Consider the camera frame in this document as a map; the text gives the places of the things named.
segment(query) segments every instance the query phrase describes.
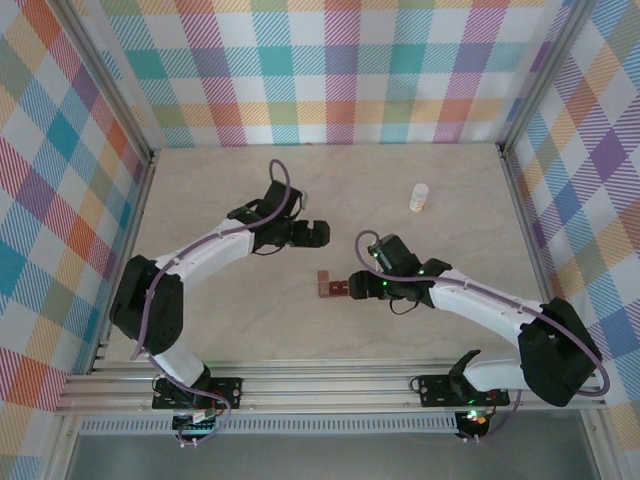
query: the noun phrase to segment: small bottle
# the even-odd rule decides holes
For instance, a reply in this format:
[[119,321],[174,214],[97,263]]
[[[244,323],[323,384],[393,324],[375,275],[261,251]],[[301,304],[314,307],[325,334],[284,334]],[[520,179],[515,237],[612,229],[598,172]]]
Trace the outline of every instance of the small bottle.
[[424,208],[424,204],[427,201],[428,195],[429,187],[424,183],[418,183],[415,187],[413,187],[413,192],[411,193],[411,202],[409,202],[409,208],[414,212],[421,212]]

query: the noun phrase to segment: wire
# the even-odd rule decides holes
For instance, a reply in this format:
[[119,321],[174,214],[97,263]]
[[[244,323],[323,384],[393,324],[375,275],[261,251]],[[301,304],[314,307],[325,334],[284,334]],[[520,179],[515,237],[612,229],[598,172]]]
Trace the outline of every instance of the wire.
[[491,400],[493,400],[493,410],[489,414],[489,418],[491,418],[496,414],[496,410],[498,409],[498,396],[493,390],[489,390],[489,396],[491,397]]
[[416,375],[415,377],[413,377],[410,381],[409,381],[409,388],[411,389],[411,391],[413,391],[413,393],[417,393],[420,394],[420,390],[416,390],[413,387],[413,382],[415,382],[416,380],[418,380],[421,377],[421,375]]
[[476,285],[475,283],[471,283],[471,282],[467,282],[467,281],[463,281],[463,280],[458,280],[456,278],[441,278],[441,277],[394,277],[392,275],[387,275],[385,273],[381,273],[378,272],[376,269],[374,269],[373,267],[371,267],[371,265],[369,265],[366,260],[364,259],[364,257],[362,256],[362,253],[360,252],[360,239],[365,236],[365,235],[373,235],[376,239],[376,243],[378,243],[380,241],[380,235],[378,235],[376,232],[374,232],[373,230],[363,230],[362,232],[360,232],[358,235],[356,235],[356,239],[355,239],[355,250],[356,250],[356,257],[358,257],[358,260],[360,261],[360,263],[371,273],[373,273],[374,275],[383,278],[385,280],[391,280],[394,282],[435,282],[435,283],[440,283],[440,284],[444,284],[444,285],[455,285],[458,287],[465,287],[467,289],[473,290],[481,295],[484,295],[486,297],[492,298],[494,300],[497,300],[498,302],[511,307],[511,308],[517,308],[519,311],[522,311],[528,315],[532,315],[536,318],[539,318],[540,320],[542,320],[543,322],[547,323],[548,325],[551,325],[553,328],[555,328],[556,330],[558,330],[560,333],[562,333],[565,337],[567,337],[569,340],[571,340],[580,350],[582,350],[582,352],[589,358],[589,360],[591,360],[593,362],[593,364],[595,365],[595,367],[598,369],[598,371],[600,372],[600,374],[602,375],[602,387],[600,387],[598,390],[595,391],[584,391],[584,390],[579,390],[578,394],[585,396],[585,397],[600,397],[602,395],[605,395],[609,389],[611,388],[611,379],[609,378],[609,373],[607,372],[606,368],[604,368],[604,365],[602,364],[602,362],[600,361],[600,359],[598,357],[596,357],[596,355],[589,349],[589,347],[587,347],[585,345],[585,343],[580,340],[573,332],[569,331],[567,328],[565,328],[564,326],[560,325],[558,322],[556,322],[555,320],[553,320],[552,318],[548,317],[547,315],[545,315],[542,312],[536,312],[534,309],[527,307],[526,305],[522,305],[519,302],[512,300],[511,298],[505,297],[504,295],[500,295],[498,293],[492,292],[491,290],[488,290],[480,285]]
[[[223,396],[223,395],[222,395],[222,392],[221,392],[220,390],[214,390],[214,391],[213,391],[213,392],[211,392],[211,393],[214,393],[214,394],[216,394],[216,395],[220,395],[221,397]],[[220,415],[222,415],[222,414],[224,413],[224,410],[225,410],[225,408],[226,408],[226,407],[223,405],[222,407],[220,407],[220,411],[218,412],[218,411],[216,410],[216,401],[215,401],[215,400],[213,400],[213,401],[211,402],[211,408],[213,408],[213,409],[215,410],[215,412],[216,412],[216,417],[218,417],[218,416],[220,416]]]
[[410,311],[415,310],[416,308],[418,308],[418,305],[420,305],[420,302],[416,302],[416,303],[413,304],[413,307],[409,307],[404,312],[396,312],[394,310],[394,308],[393,308],[393,302],[395,302],[395,300],[393,300],[393,299],[389,300],[389,310],[391,310],[391,312],[394,315],[398,315],[398,316],[405,315],[405,314],[409,313]]
[[268,253],[253,252],[253,254],[254,255],[259,255],[261,257],[268,257],[269,255],[275,255],[276,253],[278,253],[283,248],[284,248],[284,245],[281,246],[281,247],[276,248],[273,252],[268,252]]
[[[496,428],[494,428],[489,433],[487,433],[484,436],[485,438],[495,435],[497,432],[502,430],[507,423],[511,421],[515,413],[518,411],[518,408],[520,407],[521,400],[522,400],[522,390],[518,390],[518,393],[516,393],[516,399],[513,401],[513,408],[509,411],[509,413],[507,413],[507,416],[502,421],[502,423],[500,423],[500,425],[498,425]],[[495,414],[495,409],[496,409],[496,406],[494,403],[494,409],[493,409],[494,414]]]
[[[280,167],[280,169],[282,170],[282,173],[284,174],[284,178],[285,178],[284,198],[282,199],[282,202],[280,203],[278,208],[275,209],[275,211],[273,211],[270,215],[266,216],[265,218],[263,218],[261,220],[258,220],[257,222],[253,222],[253,223],[250,223],[248,225],[242,225],[242,226],[236,227],[236,228],[230,228],[229,230],[224,230],[222,232],[213,232],[213,233],[201,238],[200,240],[195,241],[191,245],[189,245],[186,248],[184,248],[181,252],[176,254],[176,256],[173,257],[171,260],[169,260],[167,262],[167,264],[164,267],[162,267],[160,269],[160,271],[156,274],[156,276],[153,278],[153,281],[151,282],[151,285],[149,286],[149,289],[147,290],[147,292],[145,294],[144,307],[142,309],[142,320],[140,322],[140,333],[138,335],[138,342],[136,344],[136,348],[134,349],[133,355],[131,357],[132,360],[135,360],[143,350],[144,339],[147,336],[147,329],[149,327],[149,312],[151,310],[151,300],[153,299],[153,296],[155,295],[155,291],[156,291],[156,288],[158,287],[158,283],[160,283],[160,280],[162,279],[164,274],[167,273],[167,271],[172,266],[175,265],[175,261],[176,260],[181,259],[182,257],[184,257],[185,255],[189,254],[190,252],[192,252],[196,248],[199,248],[202,245],[205,245],[208,242],[210,242],[210,241],[212,241],[212,240],[214,240],[216,238],[221,238],[221,237],[224,237],[226,235],[232,235],[234,233],[239,233],[239,232],[242,232],[242,231],[245,231],[245,230],[249,230],[249,229],[252,229],[252,228],[260,227],[260,226],[262,226],[262,225],[264,225],[266,223],[269,223],[271,220],[275,219],[278,215],[280,215],[280,212],[282,212],[282,210],[287,205],[287,202],[289,201],[289,196],[291,194],[291,177],[289,176],[289,171],[287,170],[287,167],[285,167],[284,163],[282,163],[280,160],[273,159],[273,160],[271,160],[269,162],[269,178],[271,179],[271,181],[274,180],[274,176],[273,176],[273,167],[274,167],[274,165],[278,165]],[[204,443],[204,442],[208,441],[209,439],[211,439],[218,432],[218,430],[223,428],[229,422],[229,419],[231,418],[231,404],[229,403],[229,401],[226,398],[224,398],[223,396],[220,396],[220,395],[216,395],[216,394],[210,393],[210,392],[205,392],[204,390],[198,390],[198,389],[195,389],[195,388],[191,388],[190,386],[185,385],[184,383],[182,383],[178,379],[176,379],[176,378],[172,377],[171,375],[169,375],[169,373],[166,370],[164,370],[162,368],[162,366],[158,362],[156,362],[151,355],[149,355],[148,360],[152,365],[154,365],[160,371],[164,372],[166,379],[169,380],[171,383],[173,383],[178,388],[180,388],[180,389],[182,389],[182,390],[184,390],[186,392],[193,393],[194,395],[200,395],[200,396],[204,396],[204,397],[209,397],[209,398],[213,399],[214,401],[217,400],[218,402],[221,402],[222,404],[224,404],[224,406],[226,407],[227,414],[225,416],[225,419],[222,422],[220,422],[218,424],[218,426],[216,428],[214,428],[210,433],[208,433],[207,435],[202,437],[199,441],[196,441],[194,439],[194,441],[193,441],[193,446],[194,447],[198,446],[198,444]],[[182,437],[182,433],[181,432],[182,432],[182,429],[179,429],[178,430],[178,439],[180,440],[181,446],[184,446],[184,445],[186,445],[186,440]]]

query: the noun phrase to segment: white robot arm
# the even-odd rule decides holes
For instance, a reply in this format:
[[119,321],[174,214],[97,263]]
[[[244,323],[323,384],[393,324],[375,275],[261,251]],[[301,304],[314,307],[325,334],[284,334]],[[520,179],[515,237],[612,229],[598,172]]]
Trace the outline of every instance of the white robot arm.
[[[233,210],[214,230],[187,247],[156,259],[138,255],[127,263],[109,312],[110,320],[126,336],[138,340],[175,383],[191,390],[211,392],[209,369],[189,350],[182,337],[185,293],[226,265],[256,253],[265,245],[277,249],[287,245],[320,248],[329,243],[330,228],[326,222],[316,220],[309,228],[308,221],[296,220],[306,195],[289,187],[285,202],[286,188],[273,180],[264,198]],[[153,287],[157,277],[159,281]],[[147,297],[151,300],[145,326]],[[167,382],[162,385],[166,386],[166,392],[156,390],[158,397],[162,400],[166,396],[175,408],[211,406],[206,397]]]
[[[396,235],[377,239],[368,251],[383,273],[372,269],[354,273],[349,279],[354,299],[391,303],[406,299],[414,307],[423,304],[457,313],[517,348],[511,354],[472,350],[458,361],[449,373],[448,388],[461,405],[476,397],[486,398],[478,395],[481,392],[526,389],[564,407],[596,367],[601,368],[602,355],[567,301],[522,300],[475,282],[440,260],[432,258],[421,264]],[[541,320],[544,318],[556,327]]]

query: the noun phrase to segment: plaid wall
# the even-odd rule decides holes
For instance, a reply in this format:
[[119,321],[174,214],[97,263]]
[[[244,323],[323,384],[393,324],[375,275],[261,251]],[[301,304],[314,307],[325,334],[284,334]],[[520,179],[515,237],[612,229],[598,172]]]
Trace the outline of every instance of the plaid wall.
[[561,4],[76,0],[107,63],[135,77],[122,81],[141,92],[125,94],[134,110],[148,104],[145,123],[172,147],[493,142],[537,71],[539,21]]
[[0,478],[33,478],[142,162],[44,0],[0,2]]
[[601,0],[517,145],[556,294],[596,339],[640,478],[640,1]]
[[533,86],[538,79],[540,68],[544,64],[547,55],[551,52],[551,47],[562,31],[562,28],[564,27],[564,24],[569,17],[569,13],[571,12],[573,5],[575,4],[575,1],[576,0],[563,0],[562,6],[558,10],[556,17],[553,20],[553,24],[547,32],[547,36],[545,37],[544,42],[542,42],[542,46],[540,47],[535,60],[531,64],[531,67],[529,68],[529,72],[527,73],[525,81],[520,88],[520,92],[511,105],[511,109],[509,110],[509,114],[507,115],[507,120],[502,125],[502,129],[500,130],[500,134],[498,135],[496,143],[503,143],[506,140],[507,135],[509,134],[509,130],[513,125],[513,121],[520,113],[520,107],[522,106],[522,103],[529,96],[531,90],[533,90]]

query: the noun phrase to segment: black mounting bracket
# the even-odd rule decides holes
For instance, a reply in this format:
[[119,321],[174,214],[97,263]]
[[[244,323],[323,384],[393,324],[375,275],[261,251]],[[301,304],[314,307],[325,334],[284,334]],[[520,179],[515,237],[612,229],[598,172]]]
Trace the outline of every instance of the black mounting bracket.
[[[423,407],[493,407],[494,399],[487,392],[476,392],[465,401],[451,388],[449,375],[421,375],[413,379],[411,389],[420,396]],[[509,392],[494,390],[495,405],[509,405]]]
[[[231,404],[231,410],[240,408],[240,400],[242,399],[242,378],[207,378],[200,384],[196,382],[196,384],[194,384],[194,388],[205,392],[215,393],[226,398]],[[220,410],[224,408],[224,405],[219,401],[214,401],[201,395],[194,396],[193,394],[186,393],[184,390],[169,382],[166,378],[159,378],[156,380],[153,390],[154,394],[151,402],[151,408],[153,410],[198,410],[208,408]]]

